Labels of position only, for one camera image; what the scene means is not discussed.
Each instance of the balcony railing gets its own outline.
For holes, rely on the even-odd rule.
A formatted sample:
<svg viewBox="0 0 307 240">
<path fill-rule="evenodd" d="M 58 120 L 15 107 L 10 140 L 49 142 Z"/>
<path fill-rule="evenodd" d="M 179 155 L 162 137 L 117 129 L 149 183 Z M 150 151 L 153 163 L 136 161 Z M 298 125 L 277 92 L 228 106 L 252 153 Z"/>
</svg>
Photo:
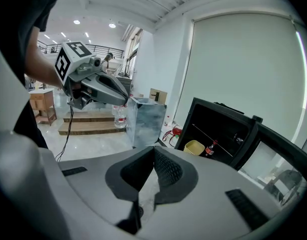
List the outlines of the balcony railing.
<svg viewBox="0 0 307 240">
<path fill-rule="evenodd" d="M 37 46 L 41 50 L 43 54 L 53 54 L 58 53 L 60 51 L 60 48 L 62 47 L 62 44 L 45 44 L 38 40 Z M 100 58 L 104 58 L 108 53 L 112 53 L 115 58 L 123 58 L 123 50 L 115 49 L 111 47 L 101 46 L 101 45 L 94 45 L 94 44 L 86 44 L 86 46 L 94 53 L 100 56 Z"/>
</svg>

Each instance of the plastic-covered box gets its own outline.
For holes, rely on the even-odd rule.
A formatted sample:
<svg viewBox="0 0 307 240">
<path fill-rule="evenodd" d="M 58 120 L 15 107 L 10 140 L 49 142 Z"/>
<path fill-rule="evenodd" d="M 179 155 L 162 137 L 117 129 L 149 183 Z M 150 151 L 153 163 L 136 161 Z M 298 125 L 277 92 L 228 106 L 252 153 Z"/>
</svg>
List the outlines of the plastic-covered box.
<svg viewBox="0 0 307 240">
<path fill-rule="evenodd" d="M 167 105 L 151 98 L 130 97 L 127 103 L 126 132 L 133 147 L 153 145 L 157 142 Z"/>
</svg>

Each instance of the black rectangular strip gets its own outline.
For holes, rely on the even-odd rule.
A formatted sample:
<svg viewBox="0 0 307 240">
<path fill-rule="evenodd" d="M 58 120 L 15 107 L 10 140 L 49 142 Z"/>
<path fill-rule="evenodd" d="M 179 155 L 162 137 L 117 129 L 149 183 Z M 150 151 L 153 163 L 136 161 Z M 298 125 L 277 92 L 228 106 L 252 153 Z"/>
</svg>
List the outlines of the black rectangular strip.
<svg viewBox="0 0 307 240">
<path fill-rule="evenodd" d="M 82 172 L 85 172 L 87 171 L 87 169 L 83 166 L 81 167 L 76 167 L 76 168 L 72 168 L 72 169 L 68 169 L 68 170 L 62 170 L 62 174 L 63 176 L 67 177 L 67 176 L 70 176 L 70 175 L 74 175 L 74 174 L 79 174 L 79 173 L 82 173 Z"/>
<path fill-rule="evenodd" d="M 225 194 L 251 230 L 259 228 L 268 221 L 266 215 L 240 189 L 230 190 Z"/>
</svg>

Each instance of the wooden stairs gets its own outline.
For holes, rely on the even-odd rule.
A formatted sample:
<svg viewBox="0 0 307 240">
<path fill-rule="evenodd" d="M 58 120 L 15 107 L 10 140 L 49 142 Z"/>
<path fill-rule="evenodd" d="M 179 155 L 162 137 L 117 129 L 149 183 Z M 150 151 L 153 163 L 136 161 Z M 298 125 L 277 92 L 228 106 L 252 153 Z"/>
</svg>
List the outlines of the wooden stairs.
<svg viewBox="0 0 307 240">
<path fill-rule="evenodd" d="M 111 112 L 74 112 L 70 135 L 92 135 L 121 133 L 126 129 L 118 129 L 114 124 L 115 117 Z M 70 113 L 63 118 L 63 124 L 58 129 L 60 135 L 68 134 Z"/>
</svg>

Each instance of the yellow plastic container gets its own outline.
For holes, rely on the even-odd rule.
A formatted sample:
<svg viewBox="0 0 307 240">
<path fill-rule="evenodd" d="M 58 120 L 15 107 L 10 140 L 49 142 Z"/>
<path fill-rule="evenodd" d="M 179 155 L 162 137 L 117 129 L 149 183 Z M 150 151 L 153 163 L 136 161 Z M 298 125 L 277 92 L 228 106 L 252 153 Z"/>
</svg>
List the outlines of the yellow plastic container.
<svg viewBox="0 0 307 240">
<path fill-rule="evenodd" d="M 202 145 L 200 142 L 196 140 L 191 140 L 184 146 L 183 151 L 189 154 L 193 154 L 195 156 L 199 156 L 204 150 L 205 150 L 204 145 Z"/>
</svg>

